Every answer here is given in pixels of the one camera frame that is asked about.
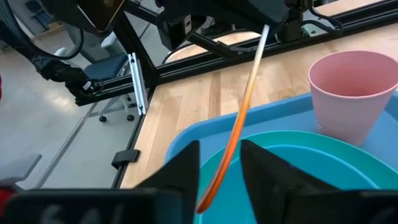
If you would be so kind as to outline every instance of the teal bowl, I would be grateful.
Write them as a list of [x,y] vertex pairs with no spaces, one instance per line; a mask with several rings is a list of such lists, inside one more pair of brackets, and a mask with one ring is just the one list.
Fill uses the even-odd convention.
[[[398,189],[398,173],[394,169],[337,139],[303,131],[271,131],[245,139],[339,189]],[[195,224],[256,223],[243,181],[239,149],[240,143],[213,203],[205,213],[195,216]],[[202,165],[198,199],[211,182],[224,150]]]

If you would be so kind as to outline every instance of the wooden table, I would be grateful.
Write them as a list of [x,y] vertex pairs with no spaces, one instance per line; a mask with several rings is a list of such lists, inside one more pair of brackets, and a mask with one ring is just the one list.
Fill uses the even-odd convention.
[[[377,0],[340,0],[320,6],[319,12],[334,15]],[[226,44],[257,34],[245,32],[219,38]],[[344,50],[372,50],[398,59],[398,24],[262,59],[251,106],[307,93],[307,71],[322,56]],[[169,60],[203,52],[189,46]],[[164,163],[174,138],[190,125],[237,112],[252,62],[160,85],[156,88],[134,148],[141,150],[137,163],[129,164],[121,187],[133,187]]]

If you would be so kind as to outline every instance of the orange and white rod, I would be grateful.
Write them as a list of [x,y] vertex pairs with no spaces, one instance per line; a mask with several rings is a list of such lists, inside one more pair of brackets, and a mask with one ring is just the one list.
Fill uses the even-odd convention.
[[256,81],[257,70],[259,68],[264,47],[266,46],[268,33],[269,33],[269,26],[265,25],[262,30],[256,55],[254,56],[254,63],[250,71],[248,83],[246,84],[246,89],[244,91],[244,98],[241,108],[238,111],[238,115],[236,117],[231,136],[229,137],[229,141],[226,146],[223,158],[221,159],[221,163],[218,167],[218,170],[213,179],[211,180],[210,185],[206,189],[205,194],[202,196],[199,202],[199,206],[197,208],[197,213],[199,214],[206,211],[206,209],[210,206],[211,202],[213,201],[215,195],[217,194],[217,191],[220,188],[220,185],[225,177],[226,171],[228,170],[229,163],[231,162],[236,146],[238,145],[239,137],[242,133],[244,125],[244,120],[246,119],[246,115],[248,113],[250,99],[254,89],[254,83]]

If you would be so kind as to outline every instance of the black clamp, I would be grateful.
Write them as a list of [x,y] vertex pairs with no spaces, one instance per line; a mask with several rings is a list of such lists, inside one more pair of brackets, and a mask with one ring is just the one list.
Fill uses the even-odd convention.
[[112,166],[115,167],[115,169],[119,169],[119,167],[126,166],[130,162],[137,162],[140,153],[141,151],[137,149],[117,152],[113,157]]

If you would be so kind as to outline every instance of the pink cup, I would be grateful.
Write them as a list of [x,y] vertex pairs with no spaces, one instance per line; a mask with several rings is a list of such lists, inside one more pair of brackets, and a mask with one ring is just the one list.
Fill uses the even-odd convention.
[[398,63],[367,51],[339,52],[308,73],[320,133],[360,146],[398,87]]

